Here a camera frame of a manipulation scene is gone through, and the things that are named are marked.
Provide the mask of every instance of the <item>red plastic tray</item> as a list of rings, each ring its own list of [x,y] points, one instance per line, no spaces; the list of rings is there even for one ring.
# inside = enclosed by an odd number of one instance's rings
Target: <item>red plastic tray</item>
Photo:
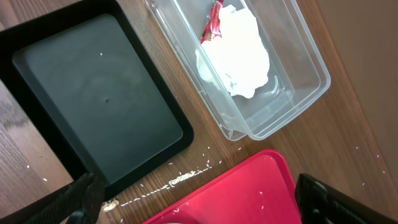
[[[263,150],[145,223],[301,223],[285,159]]]

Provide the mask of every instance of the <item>black rectangular tray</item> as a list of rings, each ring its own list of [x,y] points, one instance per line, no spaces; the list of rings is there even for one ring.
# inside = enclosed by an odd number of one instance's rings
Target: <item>black rectangular tray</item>
[[[115,0],[82,0],[0,32],[0,79],[74,179],[103,178],[105,200],[193,141]]]

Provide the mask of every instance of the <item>white cloth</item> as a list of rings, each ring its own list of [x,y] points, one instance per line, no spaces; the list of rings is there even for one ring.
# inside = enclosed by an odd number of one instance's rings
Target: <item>white cloth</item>
[[[249,9],[236,11],[232,5],[220,9],[221,37],[202,43],[203,50],[231,96],[252,98],[256,88],[268,82],[269,57],[259,36],[257,21]],[[198,51],[201,78],[215,83]]]

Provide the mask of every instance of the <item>red candy wrapper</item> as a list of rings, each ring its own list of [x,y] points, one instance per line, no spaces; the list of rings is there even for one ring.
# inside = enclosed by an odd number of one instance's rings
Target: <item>red candy wrapper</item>
[[[224,0],[216,0],[210,11],[210,18],[206,24],[205,31],[200,39],[202,44],[204,41],[211,41],[215,37],[222,37],[220,31],[220,9],[223,7]]]

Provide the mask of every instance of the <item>clear plastic container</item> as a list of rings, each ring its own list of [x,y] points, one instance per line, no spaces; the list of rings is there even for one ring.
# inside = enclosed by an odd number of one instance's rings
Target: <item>clear plastic container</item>
[[[200,45],[214,0],[146,0],[177,57],[224,135],[262,140],[307,109],[330,86],[330,75],[295,0],[225,0],[257,18],[270,58],[269,81],[254,97],[231,96]],[[198,50],[215,82],[201,79]]]

